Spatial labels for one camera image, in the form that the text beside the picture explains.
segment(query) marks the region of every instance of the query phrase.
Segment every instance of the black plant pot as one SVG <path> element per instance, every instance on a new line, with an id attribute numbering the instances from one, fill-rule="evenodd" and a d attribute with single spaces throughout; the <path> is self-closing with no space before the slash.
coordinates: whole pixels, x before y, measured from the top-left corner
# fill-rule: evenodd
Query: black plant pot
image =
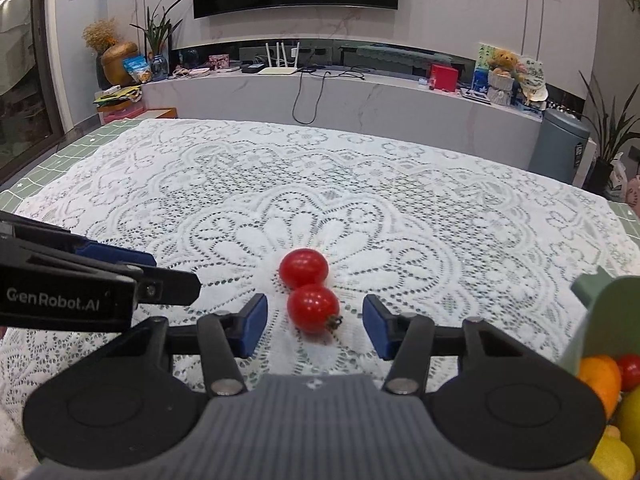
<path id="1" fill-rule="evenodd" d="M 95 57 L 95 76 L 98 78 L 98 86 L 100 90 L 106 90 L 113 85 L 109 83 L 107 76 L 104 75 L 104 69 L 102 68 L 102 54 L 98 54 Z"/>
<path id="2" fill-rule="evenodd" d="M 607 182 L 609 181 L 612 170 L 613 166 L 611 164 L 598 157 L 587 177 L 584 189 L 590 193 L 604 196 L 604 190 L 607 187 Z"/>

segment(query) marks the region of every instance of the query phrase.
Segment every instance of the green fruit basket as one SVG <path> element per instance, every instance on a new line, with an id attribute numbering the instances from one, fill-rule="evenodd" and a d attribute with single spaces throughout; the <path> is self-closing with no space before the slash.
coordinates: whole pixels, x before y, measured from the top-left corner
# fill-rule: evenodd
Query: green fruit basket
<path id="1" fill-rule="evenodd" d="M 576 375 L 580 359 L 640 354 L 640 276 L 612 278 L 602 267 L 575 280 L 572 292 L 587 308 L 558 365 Z"/>

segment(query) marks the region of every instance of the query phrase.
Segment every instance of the floral lace pattern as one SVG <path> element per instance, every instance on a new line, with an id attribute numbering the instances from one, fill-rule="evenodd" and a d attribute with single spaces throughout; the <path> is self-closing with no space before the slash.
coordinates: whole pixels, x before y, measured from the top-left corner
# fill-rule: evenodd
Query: floral lace pattern
<path id="1" fill-rule="evenodd" d="M 482 316 L 556 359 L 584 313 L 571 282 L 596 265 L 640 272 L 638 247 L 604 199 L 472 156 L 280 124 L 144 121 L 17 212 L 198 274 L 194 304 L 140 305 L 134 322 L 187 324 L 265 293 L 268 325 L 255 356 L 239 362 L 250 388 L 266 372 L 381 380 L 388 364 L 360 319 L 370 292 L 438 324 Z M 277 269 L 298 247 L 329 261 L 344 315 L 333 334 L 301 336 L 287 319 Z M 0 456 L 15 455 L 17 437 L 25 445 L 28 394 L 111 337 L 8 330 L 0 405 L 14 429 L 0 430 Z M 432 361 L 429 389 L 456 373 L 454 361 Z M 196 357 L 176 358 L 175 375 L 203 387 Z"/>

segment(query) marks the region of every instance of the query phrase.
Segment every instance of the tomato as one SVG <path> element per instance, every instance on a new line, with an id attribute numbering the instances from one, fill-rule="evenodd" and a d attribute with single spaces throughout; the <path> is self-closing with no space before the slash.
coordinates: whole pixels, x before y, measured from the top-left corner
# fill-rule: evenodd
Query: tomato
<path id="1" fill-rule="evenodd" d="M 622 375 L 622 391 L 630 392 L 640 384 L 640 357 L 626 354 L 616 360 Z"/>
<path id="2" fill-rule="evenodd" d="M 318 251 L 296 249 L 282 259 L 278 273 L 285 285 L 298 288 L 324 282 L 329 274 L 329 265 Z"/>
<path id="3" fill-rule="evenodd" d="M 287 312 L 293 324 L 309 334 L 333 330 L 342 323 L 338 298 L 328 288 L 315 283 L 289 294 Z"/>

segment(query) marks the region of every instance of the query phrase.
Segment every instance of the potted plant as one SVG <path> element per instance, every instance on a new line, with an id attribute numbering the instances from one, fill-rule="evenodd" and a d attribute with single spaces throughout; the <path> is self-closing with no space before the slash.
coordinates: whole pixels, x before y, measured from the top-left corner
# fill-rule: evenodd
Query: potted plant
<path id="1" fill-rule="evenodd" d="M 154 12 L 151 12 L 149 7 L 146 8 L 146 28 L 140 27 L 130 23 L 131 27 L 139 28 L 145 33 L 145 38 L 149 42 L 149 48 L 151 49 L 151 72 L 154 74 L 154 80 L 164 79 L 169 75 L 169 64 L 162 54 L 162 48 L 164 42 L 175 31 L 176 28 L 182 23 L 179 20 L 178 23 L 172 26 L 171 21 L 168 19 L 168 14 L 182 0 L 175 0 L 168 9 L 162 7 L 162 18 L 158 15 L 158 7 L 162 3 L 162 0 L 158 2 Z"/>
<path id="2" fill-rule="evenodd" d="M 627 116 L 626 112 L 631 104 L 631 101 L 640 87 L 640 83 L 636 85 L 629 97 L 626 99 L 625 105 L 622 108 L 620 117 L 616 115 L 616 97 L 613 97 L 610 111 L 607 111 L 607 107 L 604 104 L 604 97 L 602 96 L 602 90 L 598 84 L 596 76 L 593 76 L 593 85 L 596 92 L 599 94 L 599 102 L 596 101 L 591 87 L 584 78 L 582 72 L 580 77 L 587 87 L 589 99 L 596 110 L 596 117 L 592 120 L 590 117 L 583 115 L 587 121 L 593 127 L 593 131 L 596 133 L 598 141 L 598 156 L 596 163 L 591 169 L 591 173 L 587 178 L 584 189 L 589 192 L 602 195 L 604 189 L 609 181 L 609 175 L 613 169 L 611 161 L 616 156 L 616 153 L 622 146 L 631 139 L 640 139 L 640 133 L 632 132 L 631 128 L 640 121 L 640 117 L 634 115 Z"/>
<path id="3" fill-rule="evenodd" d="M 102 90 L 110 88 L 111 83 L 109 83 L 104 75 L 101 58 L 102 54 L 104 54 L 109 47 L 118 43 L 115 18 L 111 18 L 110 20 L 98 20 L 97 22 L 88 25 L 82 32 L 82 39 L 86 43 L 86 46 L 94 50 L 96 53 L 95 75 L 98 78 L 98 86 Z"/>

